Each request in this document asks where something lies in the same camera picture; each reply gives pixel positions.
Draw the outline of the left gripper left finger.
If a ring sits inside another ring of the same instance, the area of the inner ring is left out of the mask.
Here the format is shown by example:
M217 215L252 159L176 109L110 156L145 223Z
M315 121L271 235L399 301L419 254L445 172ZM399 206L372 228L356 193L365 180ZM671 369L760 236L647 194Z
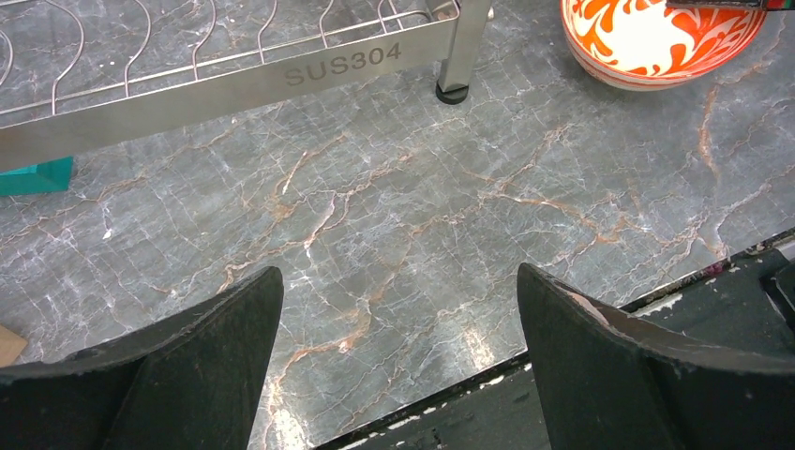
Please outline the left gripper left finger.
M1 371L5 449L244 449L282 311L276 267L53 362Z

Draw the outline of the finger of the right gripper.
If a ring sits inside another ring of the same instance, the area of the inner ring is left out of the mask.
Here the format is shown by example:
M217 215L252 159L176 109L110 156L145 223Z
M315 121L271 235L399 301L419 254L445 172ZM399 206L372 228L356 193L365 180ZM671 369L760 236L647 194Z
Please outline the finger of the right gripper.
M746 10L793 10L794 0L667 0L668 8L734 8Z

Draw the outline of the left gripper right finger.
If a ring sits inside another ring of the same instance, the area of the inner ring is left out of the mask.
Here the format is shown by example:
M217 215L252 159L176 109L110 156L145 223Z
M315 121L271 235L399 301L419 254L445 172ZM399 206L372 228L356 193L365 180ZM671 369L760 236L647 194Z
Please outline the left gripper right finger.
M517 304L555 449L790 449L794 361L711 344L529 263Z

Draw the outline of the white bowl orange rim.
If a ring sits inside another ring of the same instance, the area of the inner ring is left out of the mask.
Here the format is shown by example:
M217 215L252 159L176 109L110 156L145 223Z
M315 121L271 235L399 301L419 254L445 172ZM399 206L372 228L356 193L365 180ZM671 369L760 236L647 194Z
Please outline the white bowl orange rim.
M723 66L756 38L767 16L631 0L562 1L560 14L570 52L587 72L638 92L680 86Z

